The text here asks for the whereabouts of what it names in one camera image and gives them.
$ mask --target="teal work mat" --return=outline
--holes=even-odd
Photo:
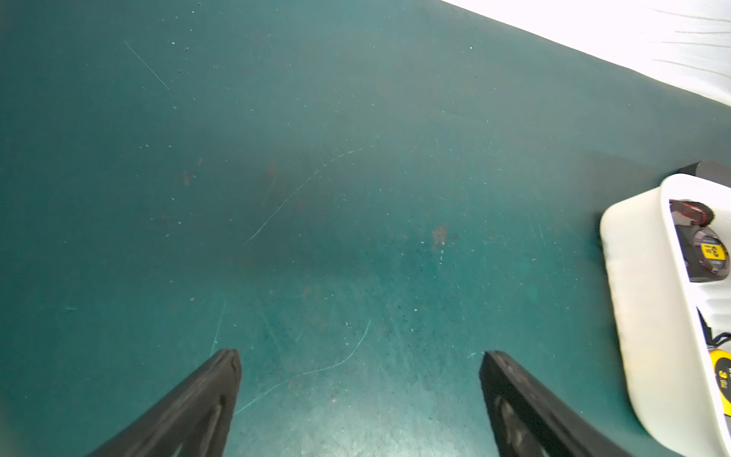
[[[494,456],[484,350],[673,454],[598,221],[728,162],[728,107],[437,0],[2,9],[3,455],[83,455],[221,347],[228,456]]]

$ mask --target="white plastic bin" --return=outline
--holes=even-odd
[[[705,179],[672,175],[605,211],[601,234],[627,389],[640,422],[663,445],[686,457],[731,456],[696,311],[714,335],[731,331],[731,276],[688,280],[671,199],[711,207],[709,227],[731,246],[731,188]]]

